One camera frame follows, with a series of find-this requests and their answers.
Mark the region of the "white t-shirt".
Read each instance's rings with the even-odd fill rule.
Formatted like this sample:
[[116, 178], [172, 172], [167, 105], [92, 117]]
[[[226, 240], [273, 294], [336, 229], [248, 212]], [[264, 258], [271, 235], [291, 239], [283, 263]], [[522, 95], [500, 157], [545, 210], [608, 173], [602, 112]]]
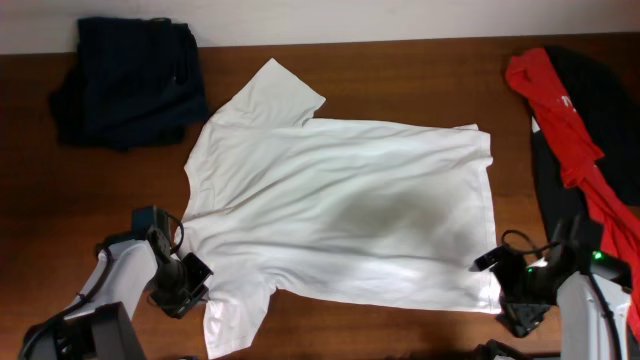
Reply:
[[270, 60], [204, 125], [184, 170], [185, 247], [212, 271], [209, 357], [249, 347], [271, 295], [495, 314], [472, 270], [496, 244], [490, 136], [319, 118], [324, 99]]

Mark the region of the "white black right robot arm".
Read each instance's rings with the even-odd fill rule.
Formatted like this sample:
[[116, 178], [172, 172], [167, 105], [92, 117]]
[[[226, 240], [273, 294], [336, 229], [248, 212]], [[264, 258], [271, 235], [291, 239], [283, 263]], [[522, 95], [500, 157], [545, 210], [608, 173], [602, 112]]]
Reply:
[[502, 241], [470, 270], [488, 270], [497, 279], [497, 320], [513, 336], [528, 336], [556, 307], [561, 359], [628, 359], [631, 268], [583, 238], [592, 232], [602, 228], [581, 216], [562, 220], [548, 244], [521, 250]]

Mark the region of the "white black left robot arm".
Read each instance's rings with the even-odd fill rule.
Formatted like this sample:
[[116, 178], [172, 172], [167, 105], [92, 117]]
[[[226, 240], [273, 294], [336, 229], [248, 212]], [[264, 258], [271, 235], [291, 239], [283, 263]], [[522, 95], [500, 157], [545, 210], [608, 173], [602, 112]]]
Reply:
[[74, 301], [24, 336], [20, 359], [145, 357], [131, 319], [141, 297], [174, 319], [204, 299], [213, 271], [194, 253], [181, 255], [171, 225], [178, 218], [156, 206], [132, 212], [131, 229], [95, 246], [97, 265]]

